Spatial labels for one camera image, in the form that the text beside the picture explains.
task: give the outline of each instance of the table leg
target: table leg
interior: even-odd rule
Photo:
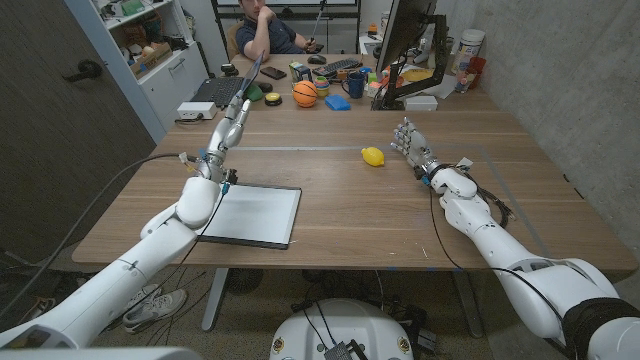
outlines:
[[[216,322],[218,316],[218,309],[222,304],[222,295],[224,294],[224,284],[227,282],[228,268],[216,269],[216,274],[213,277],[211,283],[211,290],[209,291],[209,300],[207,301],[207,307],[204,310],[204,317],[202,318],[202,330],[211,331]]]
[[[455,271],[453,273],[453,282],[456,284],[456,289],[460,296],[460,305],[467,319],[469,333],[474,338],[479,339],[484,336],[484,328],[482,327],[482,320],[480,319],[478,305],[471,288],[469,275],[464,271]]]

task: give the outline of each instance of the dark shirt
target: dark shirt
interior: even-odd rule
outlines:
[[[257,29],[258,24],[245,16],[244,25],[236,33],[236,43],[242,55],[244,55],[245,45],[255,39]],[[271,19],[268,29],[271,54],[304,54],[304,51],[294,42],[296,32],[278,18]]]

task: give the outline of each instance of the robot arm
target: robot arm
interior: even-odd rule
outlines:
[[[216,127],[201,172],[189,178],[177,203],[145,225],[141,241],[65,301],[30,322],[0,334],[0,347],[83,348],[115,318],[158,270],[184,253],[196,230],[211,218],[220,184],[235,182],[235,170],[222,167],[228,148],[242,137],[250,101],[236,96]]]
[[[636,354],[640,311],[620,300],[598,269],[580,259],[547,259],[530,253],[493,220],[489,205],[476,194],[475,183],[441,163],[407,118],[398,125],[395,138],[397,143],[391,146],[407,157],[417,179],[442,195],[439,203],[447,222],[473,241],[531,332],[554,339],[579,358]],[[535,287],[554,309],[509,271]]]

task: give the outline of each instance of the keyboard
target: keyboard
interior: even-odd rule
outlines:
[[[216,103],[216,106],[228,106],[233,96],[240,90],[242,86],[241,77],[221,77],[215,79],[207,79],[196,95],[191,99],[194,102],[210,102]]]
[[[330,77],[335,76],[338,73],[338,70],[342,69],[353,69],[360,66],[360,61],[354,58],[348,58],[340,61],[336,61],[334,63],[329,63],[327,65],[323,65],[319,68],[313,69],[313,73],[318,76]]]

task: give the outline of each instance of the door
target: door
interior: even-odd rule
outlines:
[[[100,189],[155,144],[109,71],[63,79],[81,60],[103,65],[63,0],[1,1],[0,33],[0,247],[37,262]],[[132,175],[105,194],[70,243]]]

